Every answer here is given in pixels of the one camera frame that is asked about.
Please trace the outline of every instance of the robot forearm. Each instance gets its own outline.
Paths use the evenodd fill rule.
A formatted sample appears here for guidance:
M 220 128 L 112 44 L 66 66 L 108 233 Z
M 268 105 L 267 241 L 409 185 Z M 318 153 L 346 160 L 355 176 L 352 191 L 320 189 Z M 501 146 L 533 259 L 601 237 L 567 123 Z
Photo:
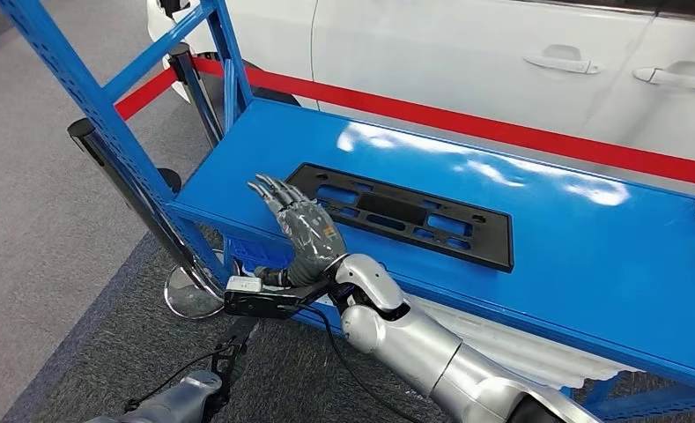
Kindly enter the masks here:
M 222 387 L 219 376 L 209 370 L 196 370 L 176 385 L 144 401 L 118 418 L 98 417 L 86 423 L 199 423 L 204 403 Z
M 360 304 L 353 294 L 349 301 L 353 305 L 342 313 L 342 328 L 350 344 L 374 355 L 456 421 L 599 421 L 559 391 L 530 381 L 464 344 L 405 300 L 396 282 L 370 257 L 347 257 L 336 279 L 354 284 L 368 298 Z

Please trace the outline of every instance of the blue cart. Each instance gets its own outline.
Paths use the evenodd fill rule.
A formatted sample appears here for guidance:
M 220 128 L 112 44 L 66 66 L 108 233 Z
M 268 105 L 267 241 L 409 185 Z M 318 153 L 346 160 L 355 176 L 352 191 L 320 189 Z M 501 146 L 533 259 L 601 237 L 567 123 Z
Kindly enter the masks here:
M 615 399 L 613 380 L 597 384 L 587 408 L 602 419 L 695 410 L 695 197 L 255 99 L 223 0 L 202 0 L 104 86 L 39 2 L 0 7 L 105 140 L 118 174 L 209 280 L 224 284 L 228 270 L 199 223 L 240 240 L 249 258 L 257 249 L 261 264 L 289 254 L 246 186 L 256 173 L 284 179 L 314 163 L 503 211 L 513 221 L 510 273 L 340 230 L 350 251 L 380 260 L 407 293 L 677 381 Z M 214 149 L 176 193 L 114 103 L 205 20 L 226 70 L 225 121 L 208 130 Z M 322 307 L 338 326 L 335 311 Z

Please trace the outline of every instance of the red stripe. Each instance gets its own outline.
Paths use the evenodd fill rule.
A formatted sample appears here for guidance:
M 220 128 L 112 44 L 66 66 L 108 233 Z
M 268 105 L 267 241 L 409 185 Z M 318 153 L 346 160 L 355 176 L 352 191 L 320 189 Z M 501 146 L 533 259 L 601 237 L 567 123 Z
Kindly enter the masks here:
M 194 63 L 201 72 L 220 77 L 223 75 L 220 63 L 215 60 L 195 57 Z M 431 108 L 254 68 L 247 68 L 246 73 L 251 85 L 282 93 L 296 94 L 338 106 L 356 108 L 377 115 L 394 117 L 442 130 L 452 130 L 541 152 L 551 152 L 560 156 L 695 183 L 695 160 L 571 137 L 547 130 L 535 130 L 512 123 Z
M 124 97 L 116 103 L 116 111 L 123 120 L 132 117 L 136 112 L 142 110 L 156 97 L 161 95 L 172 83 L 176 82 L 176 74 L 171 68 L 165 69 L 158 75 L 155 75 L 142 84 L 139 88 L 133 91 L 130 95 Z

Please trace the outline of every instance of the blue shelf frame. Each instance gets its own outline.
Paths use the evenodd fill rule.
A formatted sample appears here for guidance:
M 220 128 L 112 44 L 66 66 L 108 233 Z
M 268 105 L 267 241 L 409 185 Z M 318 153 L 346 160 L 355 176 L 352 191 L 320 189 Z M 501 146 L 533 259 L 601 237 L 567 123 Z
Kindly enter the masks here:
M 104 86 L 98 84 L 39 1 L 0 0 L 0 8 L 97 131 L 107 140 L 109 153 L 113 154 L 115 161 L 121 163 L 130 177 L 143 187 L 148 201 L 153 202 L 163 213 L 164 219 L 189 246 L 195 259 L 209 270 L 212 277 L 218 281 L 223 280 L 225 270 L 212 252 L 211 246 L 196 228 L 196 222 L 182 217 L 169 207 L 175 194 L 168 188 L 147 153 L 116 112 L 114 103 L 171 48 L 206 21 L 226 71 L 224 132 L 229 131 L 238 116 L 246 111 L 253 97 L 225 2 L 201 0 L 200 4 L 173 29 L 152 43 Z M 316 304 L 316 307 L 329 316 L 330 325 L 335 333 L 340 333 L 335 309 L 322 304 Z M 296 319 L 322 327 L 322 322 L 314 315 L 301 313 Z M 695 411 L 695 388 L 683 385 L 629 397 L 609 398 L 620 376 L 598 382 L 584 402 L 589 410 L 602 419 L 626 420 Z

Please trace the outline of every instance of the car door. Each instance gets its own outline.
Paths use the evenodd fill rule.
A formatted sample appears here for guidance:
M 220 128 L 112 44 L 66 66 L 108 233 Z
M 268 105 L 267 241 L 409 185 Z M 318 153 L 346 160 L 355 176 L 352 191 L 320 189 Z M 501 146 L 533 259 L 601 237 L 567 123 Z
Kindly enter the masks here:
M 695 160 L 695 0 L 668 1 L 583 137 Z M 695 194 L 695 185 L 610 170 Z
M 319 0 L 314 80 L 577 135 L 638 46 L 656 1 Z M 484 142 L 322 102 L 320 108 Z

